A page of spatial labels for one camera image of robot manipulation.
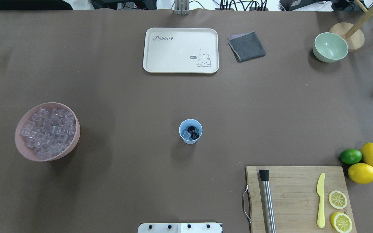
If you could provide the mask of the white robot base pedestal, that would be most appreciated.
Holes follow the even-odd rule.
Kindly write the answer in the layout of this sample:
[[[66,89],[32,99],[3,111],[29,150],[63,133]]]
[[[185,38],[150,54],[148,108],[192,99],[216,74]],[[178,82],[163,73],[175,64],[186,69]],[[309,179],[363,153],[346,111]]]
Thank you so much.
[[[185,222],[185,223],[143,223],[138,233],[222,233],[222,223]]]

